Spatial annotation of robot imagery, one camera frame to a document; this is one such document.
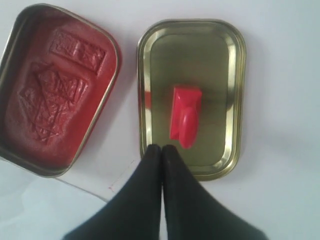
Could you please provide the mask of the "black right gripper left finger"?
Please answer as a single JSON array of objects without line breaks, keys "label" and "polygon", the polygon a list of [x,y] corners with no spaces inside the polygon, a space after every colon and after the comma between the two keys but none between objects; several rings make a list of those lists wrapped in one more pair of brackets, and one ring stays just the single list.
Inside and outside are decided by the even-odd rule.
[{"label": "black right gripper left finger", "polygon": [[65,240],[157,240],[162,205],[161,148],[147,147],[122,189]]}]

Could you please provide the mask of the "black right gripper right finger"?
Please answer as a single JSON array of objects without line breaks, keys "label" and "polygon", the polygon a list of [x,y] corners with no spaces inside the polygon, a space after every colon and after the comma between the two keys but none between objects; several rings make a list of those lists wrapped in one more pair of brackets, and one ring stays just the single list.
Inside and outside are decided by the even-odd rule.
[{"label": "black right gripper right finger", "polygon": [[173,145],[162,148],[163,193],[170,240],[265,240],[258,228],[213,198]]}]

